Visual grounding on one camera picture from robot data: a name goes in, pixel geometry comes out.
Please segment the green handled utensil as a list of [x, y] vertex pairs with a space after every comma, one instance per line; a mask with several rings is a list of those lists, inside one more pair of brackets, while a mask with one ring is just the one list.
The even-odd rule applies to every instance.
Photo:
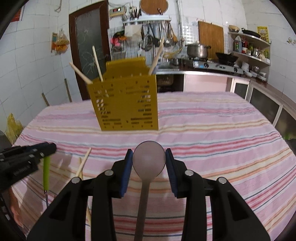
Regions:
[[43, 159], [43, 189], [44, 189], [46, 207], [49, 206], [49, 199], [48, 199], [49, 174], [50, 174], [50, 156], [47, 156]]

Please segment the wooden chopstick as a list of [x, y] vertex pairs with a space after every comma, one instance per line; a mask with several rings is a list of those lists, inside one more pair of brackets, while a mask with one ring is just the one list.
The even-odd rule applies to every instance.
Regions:
[[69, 63], [69, 65], [72, 67], [72, 69], [77, 73], [80, 78], [86, 83], [86, 84], [93, 84], [92, 80], [90, 80], [87, 76], [85, 76], [72, 62]]
[[[82, 165], [82, 159], [80, 157], [78, 158], [78, 161], [79, 161], [80, 165]], [[79, 172], [78, 176], [83, 180], [82, 171]], [[91, 227], [91, 213], [90, 213], [88, 204], [87, 204], [87, 207], [86, 207], [86, 218], [87, 218], [89, 226]]]
[[97, 71], [99, 73], [100, 81], [103, 82], [103, 77], [102, 77], [102, 73], [101, 73], [101, 69], [100, 69], [98, 57], [97, 57], [97, 54], [96, 54], [95, 46], [92, 46], [92, 51], [93, 51], [93, 55], [94, 55], [94, 59], [95, 59], [95, 64], [96, 64], [96, 67], [97, 67]]
[[163, 51], [163, 48], [164, 48], [164, 41], [165, 41], [165, 38], [162, 38], [161, 42], [160, 42], [160, 45], [159, 45], [158, 52], [157, 52], [156, 56], [154, 57], [154, 60], [152, 62], [151, 68], [149, 69], [148, 75], [152, 75], [154, 69], [156, 68], [159, 57], [160, 57], [160, 55], [161, 55], [161, 53]]
[[83, 170], [83, 168], [85, 166], [85, 163], [86, 163], [86, 161], [87, 161], [87, 159], [89, 157], [89, 154], [90, 154], [91, 150], [92, 150], [92, 148], [89, 148], [88, 151], [86, 152], [86, 154], [85, 154], [83, 160], [81, 161], [81, 164], [80, 164], [80, 166], [79, 166], [79, 168], [78, 168], [78, 170], [77, 170], [77, 172], [75, 174], [76, 177], [79, 177], [80, 173], [82, 172], [82, 170]]

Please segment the yellow plastic bag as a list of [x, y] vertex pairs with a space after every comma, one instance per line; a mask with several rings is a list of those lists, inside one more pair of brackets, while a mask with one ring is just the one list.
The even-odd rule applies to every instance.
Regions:
[[6, 124], [6, 137], [11, 144], [14, 144], [17, 138], [20, 136], [23, 130], [23, 126], [19, 120], [15, 120], [14, 115], [10, 113]]

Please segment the pink striped tablecloth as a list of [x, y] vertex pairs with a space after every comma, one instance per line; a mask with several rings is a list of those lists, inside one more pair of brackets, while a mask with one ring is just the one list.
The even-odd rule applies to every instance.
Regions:
[[[102, 132], [91, 101], [43, 109], [15, 145], [53, 142], [49, 201], [75, 176], [89, 148], [84, 179], [110, 169], [144, 141], [170, 148], [175, 159], [203, 178], [225, 177], [276, 240], [295, 212], [295, 154], [254, 106], [230, 92], [159, 93], [158, 131]], [[16, 183], [27, 236], [46, 209], [43, 170]], [[133, 240], [142, 182], [134, 170], [122, 199], [113, 199], [117, 240]], [[150, 185], [143, 240], [181, 240], [185, 199], [171, 192], [166, 168]]]

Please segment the yellow perforated utensil basket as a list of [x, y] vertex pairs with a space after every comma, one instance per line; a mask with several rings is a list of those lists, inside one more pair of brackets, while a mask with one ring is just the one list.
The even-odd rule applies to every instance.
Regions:
[[157, 81], [144, 57], [106, 63], [87, 86], [102, 131], [158, 130]]

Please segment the hanging orange snack bag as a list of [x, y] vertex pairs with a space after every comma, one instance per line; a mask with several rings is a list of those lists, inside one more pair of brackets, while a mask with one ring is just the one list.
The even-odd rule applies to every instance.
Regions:
[[68, 40], [63, 29], [58, 33], [52, 33], [51, 39], [51, 53], [63, 54], [67, 51], [70, 41]]

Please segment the gas stove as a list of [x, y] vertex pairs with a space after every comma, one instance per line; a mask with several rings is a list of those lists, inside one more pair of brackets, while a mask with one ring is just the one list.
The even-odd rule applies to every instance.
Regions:
[[229, 65], [223, 65], [220, 63], [215, 63], [212, 61], [201, 61], [197, 59], [183, 59], [182, 64], [191, 69], [204, 72], [217, 72], [217, 73], [227, 73], [232, 75], [243, 75], [244, 72], [241, 68], [233, 67]]

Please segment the hanging utensil rack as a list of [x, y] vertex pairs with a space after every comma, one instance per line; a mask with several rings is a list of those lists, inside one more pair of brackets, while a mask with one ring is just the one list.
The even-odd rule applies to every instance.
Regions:
[[174, 32], [169, 16], [140, 16], [121, 21], [107, 32], [112, 61], [144, 57], [146, 65], [151, 65], [162, 39], [165, 41], [159, 62], [166, 63], [184, 52], [185, 40]]

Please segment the steel cooking pot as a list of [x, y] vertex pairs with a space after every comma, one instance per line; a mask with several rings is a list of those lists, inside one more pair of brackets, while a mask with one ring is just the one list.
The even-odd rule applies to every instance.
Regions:
[[200, 43], [188, 44], [186, 45], [186, 47], [187, 47], [187, 55], [190, 58], [202, 58], [202, 59], [208, 58], [208, 50], [211, 49], [211, 46], [203, 45]]

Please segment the wooden cutting board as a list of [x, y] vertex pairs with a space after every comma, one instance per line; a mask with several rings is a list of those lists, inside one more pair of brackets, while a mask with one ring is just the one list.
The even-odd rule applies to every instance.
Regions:
[[224, 32], [223, 28], [212, 23], [198, 21], [199, 42], [210, 46], [208, 59], [217, 60], [216, 53], [224, 53]]

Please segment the black wok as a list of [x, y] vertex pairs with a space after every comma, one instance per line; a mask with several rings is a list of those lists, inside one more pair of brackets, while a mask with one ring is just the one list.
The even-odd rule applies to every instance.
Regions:
[[261, 38], [261, 35], [258, 34], [258, 33], [256, 33], [256, 32], [254, 32], [254, 31], [246, 30], [244, 28], [241, 28], [241, 31], [243, 32], [243, 34], [254, 36], [256, 38]]

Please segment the round wooden board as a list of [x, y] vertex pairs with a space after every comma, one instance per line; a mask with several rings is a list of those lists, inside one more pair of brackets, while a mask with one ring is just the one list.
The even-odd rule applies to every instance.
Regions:
[[140, 9], [148, 15], [163, 14], [168, 10], [167, 0], [140, 0]]

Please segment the corner wall shelf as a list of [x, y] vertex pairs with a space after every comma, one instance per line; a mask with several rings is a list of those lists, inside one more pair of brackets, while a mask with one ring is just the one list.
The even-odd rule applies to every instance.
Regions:
[[241, 28], [228, 26], [228, 53], [238, 57], [236, 63], [243, 71], [253, 72], [254, 78], [267, 82], [271, 66], [271, 42], [243, 34]]

